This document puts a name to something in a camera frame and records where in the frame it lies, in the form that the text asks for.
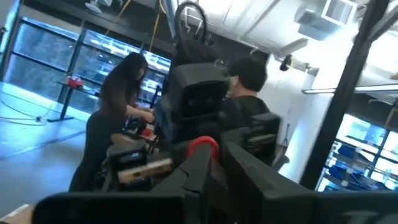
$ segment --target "glass wall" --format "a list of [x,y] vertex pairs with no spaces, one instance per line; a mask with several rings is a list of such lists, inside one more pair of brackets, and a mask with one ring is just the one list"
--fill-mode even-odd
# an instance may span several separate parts
[[318,190],[395,190],[397,187],[398,134],[346,114]]
[[[93,30],[77,34],[23,17],[4,81],[62,102],[66,88],[59,82],[64,81],[66,75],[80,77],[85,88],[99,92],[108,73],[131,52],[141,50]],[[170,60],[146,51],[142,54],[149,69],[138,103],[148,107],[156,88],[162,88]],[[98,98],[74,91],[70,106],[92,113],[98,109]]]

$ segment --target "long black hair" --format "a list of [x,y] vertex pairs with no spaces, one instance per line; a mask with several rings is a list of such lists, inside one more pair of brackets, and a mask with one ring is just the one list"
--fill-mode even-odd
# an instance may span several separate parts
[[143,55],[134,52],[127,55],[105,78],[101,88],[102,100],[112,101],[110,98],[117,91],[124,93],[127,102],[138,96],[144,79],[144,76],[139,77],[139,71],[142,68],[146,70],[147,66],[148,62]]

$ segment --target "cardboard box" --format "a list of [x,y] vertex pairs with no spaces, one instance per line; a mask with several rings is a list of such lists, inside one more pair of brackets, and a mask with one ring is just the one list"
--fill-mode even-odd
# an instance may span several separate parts
[[33,206],[23,205],[15,209],[10,214],[0,219],[0,223],[8,224],[30,224],[30,218],[32,216]]

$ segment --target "dark hair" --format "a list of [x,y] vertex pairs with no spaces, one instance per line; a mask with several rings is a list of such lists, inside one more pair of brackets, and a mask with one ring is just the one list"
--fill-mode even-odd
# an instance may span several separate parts
[[139,70],[146,69],[147,66],[147,60],[143,55],[134,52],[127,55],[105,78],[101,88],[102,99],[113,100],[107,98],[114,95],[112,92],[115,91],[124,91],[127,102],[133,95],[138,96],[144,78],[144,76],[139,78]]
[[267,80],[266,65],[251,57],[232,61],[228,67],[229,76],[238,76],[243,87],[259,92]]

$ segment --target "black pants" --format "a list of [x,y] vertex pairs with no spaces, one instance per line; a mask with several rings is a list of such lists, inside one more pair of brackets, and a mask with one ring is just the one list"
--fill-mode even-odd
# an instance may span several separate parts
[[80,162],[69,186],[70,192],[92,191],[101,163],[106,159],[106,150],[112,145],[111,135],[120,133],[125,120],[93,113],[86,125],[86,144]]

